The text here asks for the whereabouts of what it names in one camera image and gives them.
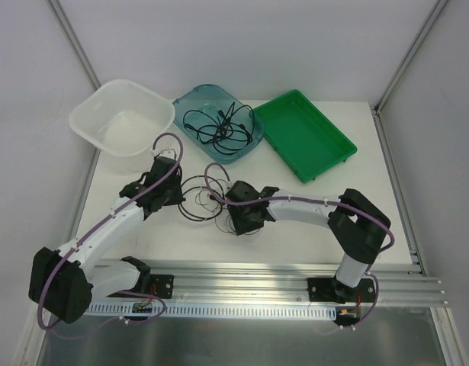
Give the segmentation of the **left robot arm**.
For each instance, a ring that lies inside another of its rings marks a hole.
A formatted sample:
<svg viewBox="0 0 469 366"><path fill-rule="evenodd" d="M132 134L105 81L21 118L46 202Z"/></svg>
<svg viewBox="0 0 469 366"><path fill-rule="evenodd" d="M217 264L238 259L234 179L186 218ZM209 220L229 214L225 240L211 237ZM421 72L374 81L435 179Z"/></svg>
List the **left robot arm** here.
<svg viewBox="0 0 469 366"><path fill-rule="evenodd" d="M33 259L28 296L59 321L74 323L92 301L126 291L153 294L150 268L127 256L106 268L97 262L127 234L164 206L183 201L181 168L177 160L158 156L140 179L126 185L110 212L85 234L58 249L43 247Z"/></svg>

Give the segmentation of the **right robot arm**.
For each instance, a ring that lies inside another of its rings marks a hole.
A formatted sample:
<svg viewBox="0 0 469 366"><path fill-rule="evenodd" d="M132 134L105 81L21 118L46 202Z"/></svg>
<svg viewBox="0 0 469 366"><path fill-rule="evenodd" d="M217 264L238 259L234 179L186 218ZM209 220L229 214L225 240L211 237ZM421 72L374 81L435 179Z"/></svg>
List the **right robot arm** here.
<svg viewBox="0 0 469 366"><path fill-rule="evenodd" d="M353 188L339 196L311 197L271 186L257 191L244 181L236 181L225 198L238 236L261 229L266 221L328 228L344 255L329 284L318 287L316 293L335 303L354 300L361 279L382 251L384 239L394 241L390 219Z"/></svg>

